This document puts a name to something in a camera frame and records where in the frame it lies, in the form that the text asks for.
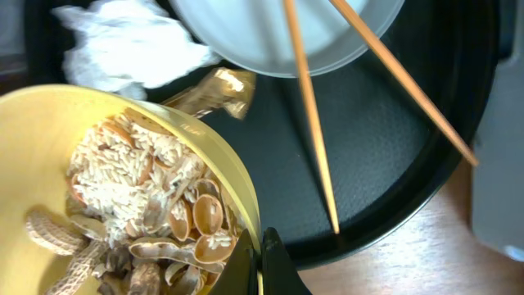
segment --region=chopsticks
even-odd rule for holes
[[[473,165],[478,165],[478,160],[467,144],[460,138],[457,131],[451,126],[447,119],[440,113],[429,97],[420,89],[417,82],[409,75],[400,62],[391,54],[382,41],[368,28],[353,8],[345,0],[329,0],[333,6],[344,16],[344,18],[359,32],[368,46],[375,52],[377,57],[399,80],[406,91],[413,97],[415,102],[426,112],[426,115],[442,131],[446,138],[457,148],[457,150]]]
[[[322,136],[322,128],[320,126],[320,119],[318,118],[317,103],[314,99],[313,85],[309,77],[309,68],[307,57],[304,52],[304,44],[300,36],[299,22],[296,18],[294,0],[284,0],[284,7],[286,10],[287,25],[293,43],[293,50],[295,52],[296,69],[298,70],[300,90],[302,92],[302,99],[305,104],[305,112],[308,117],[309,131],[313,138],[313,145],[317,157],[318,169],[320,170],[320,178],[324,196],[326,198],[327,209],[329,210],[329,217],[333,226],[335,234],[340,232],[338,226],[337,207],[335,205],[335,196],[333,194],[333,187],[331,183],[331,176],[329,174],[328,156],[326,155],[326,147],[324,146],[324,139]]]

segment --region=round black tray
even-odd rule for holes
[[[71,32],[51,7],[90,1],[27,0],[26,47],[32,84],[65,83]],[[169,4],[160,4],[176,17]],[[382,41],[470,142],[497,62],[498,2],[406,0]],[[223,62],[221,66],[234,67]],[[161,102],[196,84],[209,68],[148,91]],[[203,120],[246,165],[262,228],[274,227],[298,268],[350,255],[413,215],[448,179],[460,155],[373,55],[313,78],[341,234],[332,233],[295,79],[258,75],[243,121],[216,111]]]

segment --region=candy wrapper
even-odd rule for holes
[[[243,119],[253,98],[255,77],[250,71],[220,68],[162,104],[197,118],[223,107],[229,115]]]

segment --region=white plate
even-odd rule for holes
[[[296,76],[283,0],[170,0],[192,32],[225,59],[275,77]],[[328,0],[295,0],[311,75],[335,70],[367,46]],[[379,37],[404,0],[348,0]]]

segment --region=crumpled white tissue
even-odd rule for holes
[[[151,0],[98,0],[88,10],[64,6],[52,12],[75,31],[77,45],[63,65],[72,84],[145,100],[143,88],[219,62]]]

